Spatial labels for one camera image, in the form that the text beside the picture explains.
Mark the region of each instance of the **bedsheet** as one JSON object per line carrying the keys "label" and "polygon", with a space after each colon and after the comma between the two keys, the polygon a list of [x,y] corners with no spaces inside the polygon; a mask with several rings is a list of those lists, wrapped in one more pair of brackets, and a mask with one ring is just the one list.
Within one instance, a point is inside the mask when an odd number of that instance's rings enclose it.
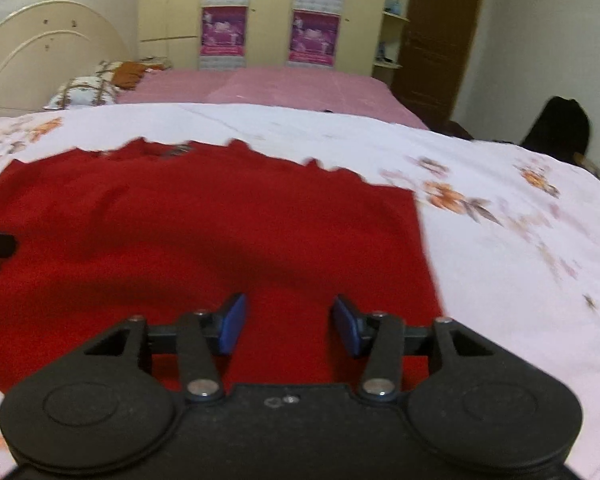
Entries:
{"label": "bedsheet", "polygon": [[518,146],[259,105],[118,105],[0,120],[0,172],[136,137],[247,142],[412,189],[443,310],[566,383],[584,408],[568,464],[600,480],[600,183]]}
{"label": "bedsheet", "polygon": [[120,104],[213,103],[330,110],[427,130],[387,86],[371,77],[311,68],[241,68],[232,72],[151,72]]}

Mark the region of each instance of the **red fabric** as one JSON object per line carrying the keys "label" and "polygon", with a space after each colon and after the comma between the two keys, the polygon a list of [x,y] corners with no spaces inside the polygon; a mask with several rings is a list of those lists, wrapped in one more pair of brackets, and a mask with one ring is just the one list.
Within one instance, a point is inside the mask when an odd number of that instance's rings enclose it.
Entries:
{"label": "red fabric", "polygon": [[[250,312],[226,384],[355,382],[337,293],[410,324],[439,314],[410,192],[241,142],[191,146],[165,158],[136,140],[0,176],[0,230],[20,241],[0,262],[1,389],[130,315],[170,323],[238,291]],[[422,377],[407,366],[407,386]]]}

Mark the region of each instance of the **brown door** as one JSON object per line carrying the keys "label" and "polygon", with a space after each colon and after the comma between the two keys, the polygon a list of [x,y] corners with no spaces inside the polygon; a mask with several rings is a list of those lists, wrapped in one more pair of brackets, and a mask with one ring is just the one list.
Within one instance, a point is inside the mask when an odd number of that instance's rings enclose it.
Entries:
{"label": "brown door", "polygon": [[392,91],[433,130],[456,103],[481,0],[410,0]]}

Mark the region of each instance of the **brown pillow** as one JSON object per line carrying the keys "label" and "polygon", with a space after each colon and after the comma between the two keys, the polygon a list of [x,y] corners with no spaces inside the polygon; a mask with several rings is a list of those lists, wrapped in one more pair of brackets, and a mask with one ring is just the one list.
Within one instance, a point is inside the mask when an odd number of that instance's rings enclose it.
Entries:
{"label": "brown pillow", "polygon": [[134,61],[125,61],[114,72],[111,82],[122,89],[133,90],[144,76],[147,66]]}

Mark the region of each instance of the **silver rivet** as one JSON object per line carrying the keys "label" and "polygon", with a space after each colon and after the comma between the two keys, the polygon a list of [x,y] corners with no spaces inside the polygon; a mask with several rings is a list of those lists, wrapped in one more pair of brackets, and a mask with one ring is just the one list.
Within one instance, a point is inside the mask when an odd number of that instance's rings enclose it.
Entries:
{"label": "silver rivet", "polygon": [[280,397],[269,397],[269,399],[264,400],[264,405],[275,410],[282,406],[282,399]]}
{"label": "silver rivet", "polygon": [[395,390],[395,384],[389,379],[369,379],[362,385],[362,389],[369,395],[385,396]]}
{"label": "silver rivet", "polygon": [[187,384],[187,391],[197,397],[212,396],[220,389],[220,384],[211,379],[196,379]]}

